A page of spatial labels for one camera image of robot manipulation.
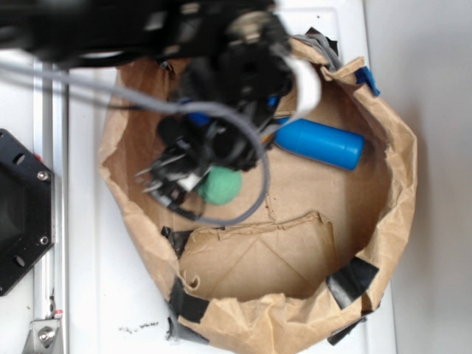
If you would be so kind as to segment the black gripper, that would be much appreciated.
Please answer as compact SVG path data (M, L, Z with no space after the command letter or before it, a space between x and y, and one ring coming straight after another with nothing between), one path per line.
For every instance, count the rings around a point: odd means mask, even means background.
M251 130L240 123L192 110L161 119L156 132L165 144L161 155L134 178L142 185L142 193L176 214L196 214L181 206L196 191L210 167L226 167L249 171L271 148L277 126L274 114L278 99L259 99L237 104Z

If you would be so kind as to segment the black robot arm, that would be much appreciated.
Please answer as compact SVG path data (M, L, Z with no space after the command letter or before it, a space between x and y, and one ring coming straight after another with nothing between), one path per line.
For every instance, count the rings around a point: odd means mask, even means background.
M252 169L294 82L288 34L272 1L3 1L1 47L62 69L121 66L139 58L187 59L165 117L166 144L147 192L186 218L186 177L211 167Z

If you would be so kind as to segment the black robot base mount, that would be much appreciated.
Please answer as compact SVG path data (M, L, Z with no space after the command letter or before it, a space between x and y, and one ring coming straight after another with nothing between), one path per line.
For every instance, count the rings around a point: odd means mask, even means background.
M49 251L53 173L1 129L1 295L6 296Z

